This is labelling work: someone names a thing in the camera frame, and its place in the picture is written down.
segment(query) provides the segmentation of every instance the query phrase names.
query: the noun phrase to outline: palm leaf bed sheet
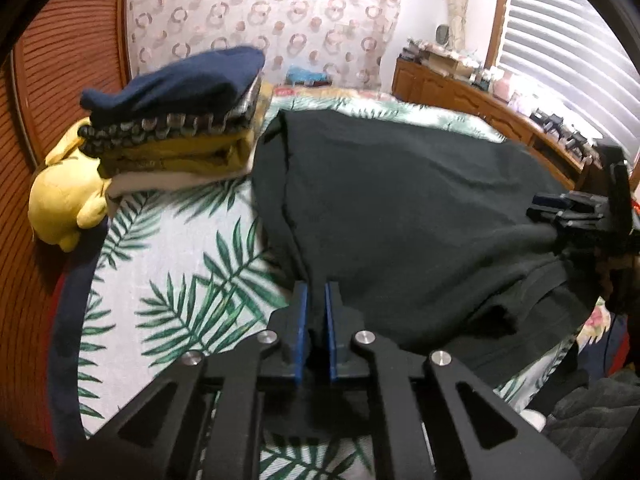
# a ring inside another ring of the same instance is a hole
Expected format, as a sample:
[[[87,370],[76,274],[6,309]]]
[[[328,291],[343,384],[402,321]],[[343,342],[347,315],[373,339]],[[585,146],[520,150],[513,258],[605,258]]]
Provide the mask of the palm leaf bed sheet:
[[[281,108],[332,108],[374,120],[451,130],[488,142],[504,138],[479,118],[360,96],[276,96],[265,124]],[[290,291],[271,254],[248,178],[179,192],[123,198],[102,247],[89,294],[78,361],[85,433],[95,433],[165,366],[187,349],[233,348],[265,328],[288,305]],[[574,336],[496,393],[526,406],[565,356]],[[265,435],[261,479],[374,478],[371,440]]]

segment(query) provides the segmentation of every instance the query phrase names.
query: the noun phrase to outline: silver screw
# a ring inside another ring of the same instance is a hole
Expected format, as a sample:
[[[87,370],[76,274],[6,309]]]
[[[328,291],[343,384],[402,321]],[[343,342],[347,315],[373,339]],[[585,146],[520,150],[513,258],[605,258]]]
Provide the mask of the silver screw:
[[[451,362],[451,354],[444,350],[436,350],[431,354],[431,361],[438,366],[447,366]]]
[[[189,350],[180,357],[183,365],[195,366],[202,361],[202,354],[197,350]]]
[[[369,330],[360,330],[356,332],[354,337],[361,345],[370,345],[376,340],[376,335],[373,332],[369,332]]]
[[[258,332],[258,341],[263,345],[270,345],[271,343],[275,343],[278,339],[278,334],[276,334],[273,330],[263,330],[262,332]]]

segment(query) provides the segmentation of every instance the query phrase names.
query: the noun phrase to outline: stuffed animal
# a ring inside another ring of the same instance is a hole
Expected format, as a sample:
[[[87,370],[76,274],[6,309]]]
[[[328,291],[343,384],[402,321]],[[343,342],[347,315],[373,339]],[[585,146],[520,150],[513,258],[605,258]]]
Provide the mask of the stuffed animal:
[[[71,252],[79,229],[97,226],[107,212],[104,192],[110,183],[98,175],[100,160],[78,150],[78,128],[71,126],[45,159],[45,169],[33,181],[29,195],[29,222],[38,238]]]

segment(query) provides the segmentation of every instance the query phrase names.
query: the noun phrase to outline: wooden dresser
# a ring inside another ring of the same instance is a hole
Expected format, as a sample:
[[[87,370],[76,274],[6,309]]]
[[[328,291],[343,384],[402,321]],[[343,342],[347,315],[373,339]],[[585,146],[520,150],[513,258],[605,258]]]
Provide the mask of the wooden dresser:
[[[590,168],[529,118],[473,86],[430,68],[398,59],[393,95],[406,102],[478,116],[508,139],[519,140],[567,189],[581,189]]]

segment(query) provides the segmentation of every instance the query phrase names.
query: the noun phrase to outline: window blind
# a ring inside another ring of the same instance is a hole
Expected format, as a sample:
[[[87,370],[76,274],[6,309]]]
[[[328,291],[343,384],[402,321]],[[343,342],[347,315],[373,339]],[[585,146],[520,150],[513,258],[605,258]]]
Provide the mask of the window blind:
[[[587,0],[508,0],[498,66],[530,76],[626,151],[640,148],[640,76]]]

